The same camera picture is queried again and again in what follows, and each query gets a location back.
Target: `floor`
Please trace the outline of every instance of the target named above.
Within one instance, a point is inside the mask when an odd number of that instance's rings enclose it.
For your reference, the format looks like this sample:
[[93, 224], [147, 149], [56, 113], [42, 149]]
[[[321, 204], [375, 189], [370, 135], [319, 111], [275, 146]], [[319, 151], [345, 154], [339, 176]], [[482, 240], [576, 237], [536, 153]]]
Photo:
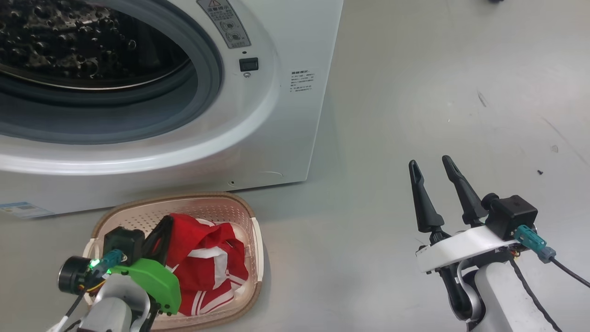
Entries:
[[[463, 331], [414, 255], [428, 235], [411, 159], [444, 229], [465, 228], [444, 154], [480, 197], [537, 207], [539, 233], [590, 277], [588, 12], [587, 0], [346, 1], [309, 179], [239, 193], [261, 224], [264, 288], [211, 331]], [[55, 287], [59, 266], [103, 213], [2, 216], [0, 330], [60, 319], [74, 298]], [[587, 330], [587, 289], [530, 252], [518, 263], [564, 331]]]

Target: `cable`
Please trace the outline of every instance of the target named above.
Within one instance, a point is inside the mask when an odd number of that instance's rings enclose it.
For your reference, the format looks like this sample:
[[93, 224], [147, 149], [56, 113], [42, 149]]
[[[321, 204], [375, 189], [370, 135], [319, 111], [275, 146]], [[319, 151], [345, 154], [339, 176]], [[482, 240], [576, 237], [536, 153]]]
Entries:
[[81, 322], [82, 322], [82, 320], [77, 320], [77, 321], [73, 322], [72, 325], [68, 326], [68, 328], [66, 328], [64, 330], [64, 332], [68, 332], [68, 331], [72, 330], [74, 328], [74, 326], [80, 324]]
[[78, 297], [74, 301], [74, 304], [72, 304], [72, 306], [67, 311], [67, 313], [65, 313], [65, 316], [62, 317], [60, 322], [55, 326], [55, 328], [53, 329], [54, 332], [60, 332], [61, 328], [64, 327], [65, 322], [68, 321], [68, 318], [70, 318], [70, 316], [72, 315], [72, 313], [74, 312], [76, 307], [78, 307], [78, 305], [80, 304], [80, 301], [82, 301], [84, 294], [86, 294], [86, 287], [82, 287], [82, 290], [80, 291], [80, 295], [78, 295]]
[[572, 276], [573, 279], [576, 279], [577, 281], [581, 282], [586, 287], [590, 287], [590, 282], [586, 281], [586, 279], [582, 278], [581, 276], [573, 273], [570, 269], [566, 268], [565, 265], [563, 265], [560, 262], [558, 262], [558, 260], [555, 259], [555, 257], [550, 257], [549, 260], [551, 262], [553, 262], [555, 265], [557, 265], [558, 268], [562, 269], [565, 273], [567, 273], [570, 276]]
[[547, 322], [549, 322], [549, 324], [551, 324], [551, 326], [553, 327], [553, 329], [555, 331], [562, 332], [562, 330], [557, 326], [555, 321], [551, 319], [551, 316], [549, 316], [549, 313], [545, 310], [545, 308], [543, 308], [543, 306], [539, 302], [539, 299], [537, 299], [537, 297], [535, 296], [535, 293], [533, 293], [532, 289], [530, 289], [529, 284], [525, 280], [525, 276], [522, 275], [522, 272], [520, 271], [520, 268], [518, 267], [518, 265], [516, 265], [516, 262], [514, 261], [514, 259], [510, 260], [510, 264], [514, 268], [514, 272], [516, 273], [516, 276], [522, 282], [522, 285], [525, 288], [526, 293], [529, 294], [531, 299], [533, 299], [533, 303], [535, 303], [535, 306], [537, 307], [537, 309], [539, 309], [539, 311], [543, 314], [543, 316], [545, 317]]
[[102, 287], [102, 285], [104, 285], [105, 282], [106, 282], [106, 279], [101, 281], [98, 285], [96, 285], [90, 289], [87, 289], [86, 292], [90, 293], [90, 292], [97, 290], [98, 288]]

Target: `washing machine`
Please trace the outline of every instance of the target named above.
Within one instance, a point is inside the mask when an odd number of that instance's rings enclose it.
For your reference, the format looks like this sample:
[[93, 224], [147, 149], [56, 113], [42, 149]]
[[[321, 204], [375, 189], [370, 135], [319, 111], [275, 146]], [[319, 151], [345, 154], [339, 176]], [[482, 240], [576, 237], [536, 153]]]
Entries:
[[343, 0], [0, 3], [0, 210], [304, 181]]

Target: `specification label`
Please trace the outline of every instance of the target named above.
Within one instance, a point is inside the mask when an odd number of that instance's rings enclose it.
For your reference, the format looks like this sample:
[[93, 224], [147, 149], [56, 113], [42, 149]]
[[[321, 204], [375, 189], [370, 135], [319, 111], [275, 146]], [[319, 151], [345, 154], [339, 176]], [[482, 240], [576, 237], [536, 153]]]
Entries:
[[25, 201], [19, 203], [0, 204], [0, 211], [23, 219], [50, 216], [54, 214], [53, 212], [47, 211], [46, 209], [42, 209]]
[[250, 39], [242, 22], [227, 0], [196, 0], [203, 8], [219, 33], [225, 39], [227, 47], [238, 48], [250, 46]]
[[311, 70], [298, 70], [291, 72], [291, 92], [310, 91], [313, 87], [313, 81], [316, 79], [316, 73]]

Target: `beige basket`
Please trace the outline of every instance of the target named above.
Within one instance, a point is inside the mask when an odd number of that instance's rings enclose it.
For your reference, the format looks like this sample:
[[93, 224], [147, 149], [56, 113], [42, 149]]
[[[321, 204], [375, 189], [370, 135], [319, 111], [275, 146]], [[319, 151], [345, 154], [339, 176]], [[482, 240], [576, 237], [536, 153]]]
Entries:
[[[252, 308], [260, 294], [264, 274], [264, 254], [258, 221], [248, 204], [236, 195], [200, 193], [169, 196], [115, 207], [105, 214], [94, 228], [83, 256], [101, 257], [104, 235], [115, 227], [140, 229], [148, 236], [162, 217], [169, 213], [185, 213], [214, 223], [232, 223], [236, 237], [244, 242], [245, 264], [250, 276], [244, 286], [236, 292], [235, 300], [218, 311], [193, 317], [182, 314], [171, 317], [160, 315], [156, 318], [152, 330], [194, 331], [240, 318]], [[88, 295], [85, 299], [88, 304], [92, 303], [92, 298]]]

